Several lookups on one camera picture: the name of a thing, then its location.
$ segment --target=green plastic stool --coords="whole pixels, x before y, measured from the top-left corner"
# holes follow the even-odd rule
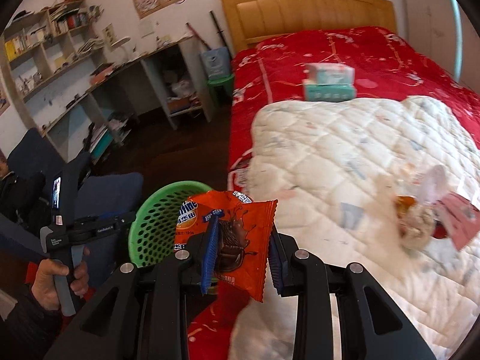
[[[137,267],[161,262],[173,251],[179,209],[189,196],[211,191],[198,181],[179,181],[150,196],[128,234],[130,260]]]
[[[221,79],[210,79],[208,80],[208,89],[210,90],[210,94],[212,95],[212,99],[218,104],[217,98],[217,91],[215,88],[223,87],[225,90],[226,95],[233,100],[233,83],[234,83],[235,75],[231,74],[228,77],[224,77]]]

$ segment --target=green plastic basket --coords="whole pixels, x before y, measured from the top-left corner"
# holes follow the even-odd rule
[[[130,260],[137,267],[159,263],[173,251],[179,209],[189,196],[211,191],[198,181],[179,181],[150,196],[128,235]]]

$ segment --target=headboard panel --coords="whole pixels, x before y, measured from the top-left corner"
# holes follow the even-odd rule
[[[381,26],[397,32],[387,0],[222,0],[236,52],[301,30]]]

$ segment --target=metal bolt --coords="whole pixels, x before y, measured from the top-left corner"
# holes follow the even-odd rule
[[[177,253],[175,253],[175,257],[179,260],[186,260],[188,259],[190,256],[190,253],[188,252],[188,250],[179,250]]]
[[[295,252],[295,257],[297,257],[300,260],[308,259],[309,256],[310,256],[310,253],[303,249],[298,249]]]
[[[353,264],[350,264],[350,270],[355,274],[361,274],[363,272],[363,267],[358,262],[354,262]]]
[[[133,270],[134,265],[131,262],[126,262],[120,267],[120,272],[122,272],[123,274],[129,274]]]

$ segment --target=chair backrest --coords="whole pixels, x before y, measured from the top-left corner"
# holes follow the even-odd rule
[[[23,178],[42,172],[46,179],[43,192],[47,199],[50,199],[55,175],[65,166],[65,161],[57,150],[47,139],[41,137],[36,128],[26,132],[8,156],[7,163],[11,171]]]

